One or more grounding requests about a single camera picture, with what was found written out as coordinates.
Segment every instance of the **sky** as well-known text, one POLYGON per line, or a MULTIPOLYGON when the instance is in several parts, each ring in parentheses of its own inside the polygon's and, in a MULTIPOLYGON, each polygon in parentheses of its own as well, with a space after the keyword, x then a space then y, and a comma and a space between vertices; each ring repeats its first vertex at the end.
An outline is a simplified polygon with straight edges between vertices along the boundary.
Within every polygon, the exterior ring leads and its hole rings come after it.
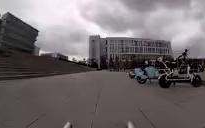
POLYGON ((169 40, 174 53, 205 57, 205 0, 0 0, 40 32, 36 45, 88 57, 89 35, 169 40))

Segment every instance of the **white building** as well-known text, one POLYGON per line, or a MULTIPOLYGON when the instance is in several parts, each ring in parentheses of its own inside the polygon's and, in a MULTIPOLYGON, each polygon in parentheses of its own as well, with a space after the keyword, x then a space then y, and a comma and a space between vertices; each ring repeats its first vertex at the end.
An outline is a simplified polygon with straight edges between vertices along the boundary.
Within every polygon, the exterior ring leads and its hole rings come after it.
POLYGON ((99 35, 89 37, 90 63, 96 62, 100 67, 101 57, 108 62, 137 60, 156 60, 160 56, 172 56, 170 41, 144 38, 106 37, 99 35))

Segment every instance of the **blue tarp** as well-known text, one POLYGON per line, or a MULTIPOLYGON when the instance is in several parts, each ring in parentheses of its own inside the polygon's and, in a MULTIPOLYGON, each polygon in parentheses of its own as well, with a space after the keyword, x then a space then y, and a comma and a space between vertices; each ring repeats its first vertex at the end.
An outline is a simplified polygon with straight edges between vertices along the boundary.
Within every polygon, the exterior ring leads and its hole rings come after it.
MULTIPOLYGON (((149 78, 157 77, 158 70, 152 66, 146 67, 145 71, 149 78)), ((144 71, 141 68, 135 68, 134 73, 136 76, 141 76, 142 79, 146 79, 147 76, 144 75, 144 71)))

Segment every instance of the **stairs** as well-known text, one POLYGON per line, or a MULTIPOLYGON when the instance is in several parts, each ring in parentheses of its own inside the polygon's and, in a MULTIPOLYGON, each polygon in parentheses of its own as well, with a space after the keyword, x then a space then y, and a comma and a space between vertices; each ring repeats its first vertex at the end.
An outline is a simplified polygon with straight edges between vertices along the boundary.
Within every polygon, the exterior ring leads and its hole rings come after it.
POLYGON ((0 49, 0 80, 43 77, 94 71, 94 69, 54 58, 0 49))

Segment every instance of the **road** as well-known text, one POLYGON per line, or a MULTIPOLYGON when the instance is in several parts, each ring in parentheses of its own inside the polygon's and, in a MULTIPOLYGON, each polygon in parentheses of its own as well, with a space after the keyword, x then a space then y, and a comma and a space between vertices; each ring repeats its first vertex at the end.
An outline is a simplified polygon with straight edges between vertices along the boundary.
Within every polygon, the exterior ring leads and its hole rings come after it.
POLYGON ((205 87, 156 81, 140 85, 123 72, 87 72, 0 82, 0 127, 205 128, 205 87))

